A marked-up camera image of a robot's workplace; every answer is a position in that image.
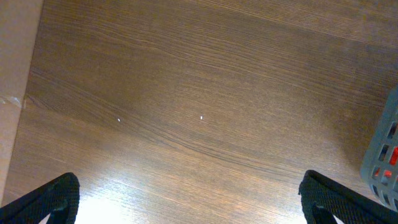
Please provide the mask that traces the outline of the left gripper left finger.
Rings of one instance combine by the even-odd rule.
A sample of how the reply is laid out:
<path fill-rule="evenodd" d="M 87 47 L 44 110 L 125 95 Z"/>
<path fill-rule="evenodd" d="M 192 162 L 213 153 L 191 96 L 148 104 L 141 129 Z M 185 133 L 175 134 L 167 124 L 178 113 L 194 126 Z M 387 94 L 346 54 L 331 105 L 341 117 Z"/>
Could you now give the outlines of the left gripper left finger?
<path fill-rule="evenodd" d="M 1 207 L 1 223 L 74 224 L 80 201 L 76 175 L 67 172 Z"/>

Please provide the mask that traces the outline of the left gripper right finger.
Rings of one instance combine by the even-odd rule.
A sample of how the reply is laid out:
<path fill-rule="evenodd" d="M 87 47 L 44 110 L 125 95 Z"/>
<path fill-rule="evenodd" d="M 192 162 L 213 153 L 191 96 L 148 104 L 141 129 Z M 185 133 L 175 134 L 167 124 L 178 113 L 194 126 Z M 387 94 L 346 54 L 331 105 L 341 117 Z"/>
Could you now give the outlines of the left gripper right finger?
<path fill-rule="evenodd" d="M 307 223 L 397 223 L 397 212 L 364 197 L 315 170 L 299 186 Z"/>

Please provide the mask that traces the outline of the grey plastic basket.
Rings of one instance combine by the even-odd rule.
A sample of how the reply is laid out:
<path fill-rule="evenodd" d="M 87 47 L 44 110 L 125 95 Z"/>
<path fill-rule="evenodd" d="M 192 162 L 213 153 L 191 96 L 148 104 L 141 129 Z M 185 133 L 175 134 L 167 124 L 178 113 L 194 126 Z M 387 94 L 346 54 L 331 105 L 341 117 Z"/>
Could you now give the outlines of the grey plastic basket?
<path fill-rule="evenodd" d="M 397 211 L 397 88 L 387 98 L 364 155 L 361 178 L 387 208 Z"/>

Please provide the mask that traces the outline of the red spaghetti packet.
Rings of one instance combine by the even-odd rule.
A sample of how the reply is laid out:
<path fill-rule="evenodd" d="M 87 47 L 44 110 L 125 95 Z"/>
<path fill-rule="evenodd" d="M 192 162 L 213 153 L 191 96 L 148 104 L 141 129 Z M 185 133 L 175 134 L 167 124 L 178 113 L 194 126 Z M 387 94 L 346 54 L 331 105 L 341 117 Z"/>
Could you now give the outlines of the red spaghetti packet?
<path fill-rule="evenodd" d="M 394 188 L 397 180 L 397 146 L 381 146 L 376 156 L 372 178 L 386 187 Z"/>

